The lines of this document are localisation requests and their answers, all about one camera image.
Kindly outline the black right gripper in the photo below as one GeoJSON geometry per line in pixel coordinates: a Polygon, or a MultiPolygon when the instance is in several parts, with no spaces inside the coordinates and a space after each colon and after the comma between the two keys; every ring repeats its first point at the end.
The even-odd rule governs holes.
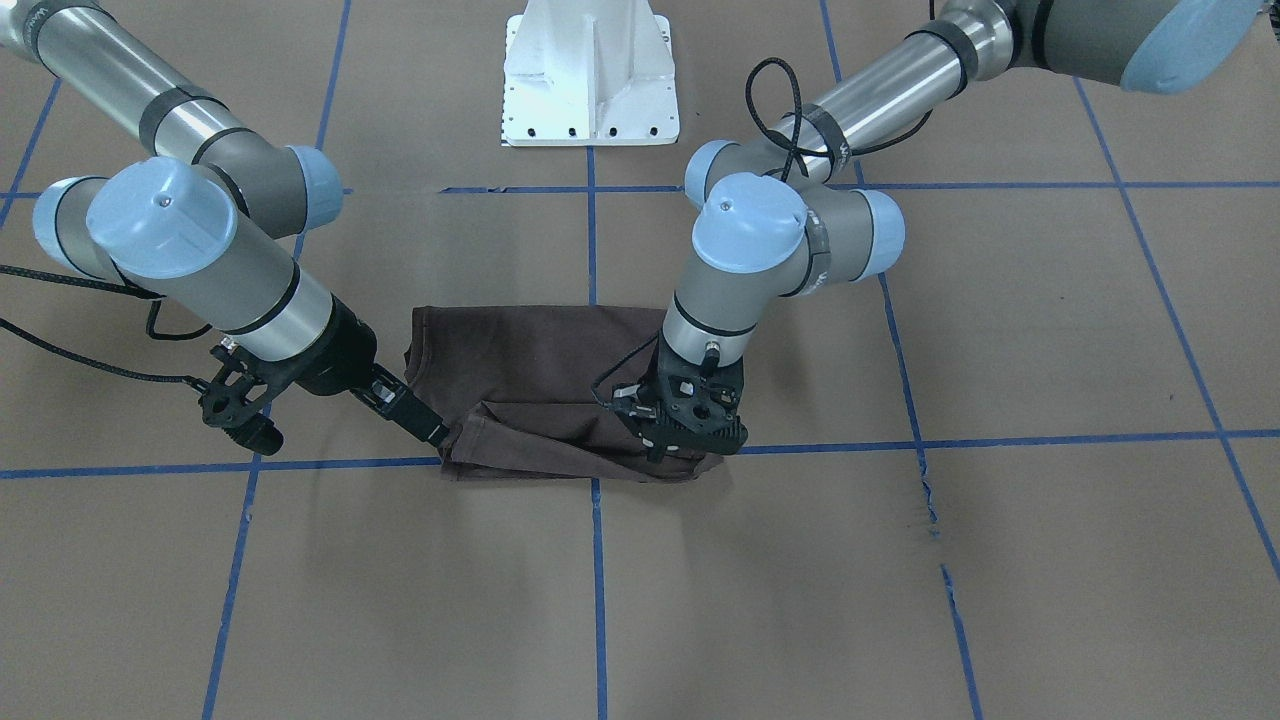
{"type": "Polygon", "coordinates": [[[376,363],[378,337],[338,297],[320,337],[298,356],[292,382],[316,396],[351,392],[416,439],[442,447],[451,429],[401,379],[376,363]]]}

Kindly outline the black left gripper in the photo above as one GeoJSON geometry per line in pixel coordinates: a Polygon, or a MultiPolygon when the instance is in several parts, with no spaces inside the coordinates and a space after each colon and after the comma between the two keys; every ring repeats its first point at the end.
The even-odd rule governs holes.
{"type": "Polygon", "coordinates": [[[745,387],[744,360],[722,366],[718,354],[710,363],[690,363],[663,336],[640,383],[640,404],[653,410],[640,419],[646,460],[662,462],[668,446],[662,441],[745,441],[739,414],[745,387]]]}

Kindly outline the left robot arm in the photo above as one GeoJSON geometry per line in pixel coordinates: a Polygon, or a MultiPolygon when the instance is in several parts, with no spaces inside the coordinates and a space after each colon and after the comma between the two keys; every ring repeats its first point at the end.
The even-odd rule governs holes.
{"type": "Polygon", "coordinates": [[[1257,1],[947,1],[923,26],[812,102],[794,96],[753,141],[690,158],[692,249],[644,375],[609,407],[648,460],[745,446],[739,406],[750,338],[776,299],[887,272],[902,255],[900,206],[835,181],[910,138],[974,85],[1033,68],[1138,94],[1184,92],[1245,37],[1257,1]]]}

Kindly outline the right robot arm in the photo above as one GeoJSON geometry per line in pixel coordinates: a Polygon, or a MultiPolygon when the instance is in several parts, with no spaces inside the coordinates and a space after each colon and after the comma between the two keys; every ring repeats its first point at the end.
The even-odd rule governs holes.
{"type": "Polygon", "coordinates": [[[443,419],[376,363],[378,341],[282,246],[337,219],[343,183],[312,146],[278,147],[95,1],[5,1],[3,47],[67,81],[148,158],[51,184],[35,205],[45,252],[78,278],[187,307],[223,341],[188,378],[204,421],[256,454],[282,433],[265,409],[292,386],[349,393],[440,446],[443,419]]]}

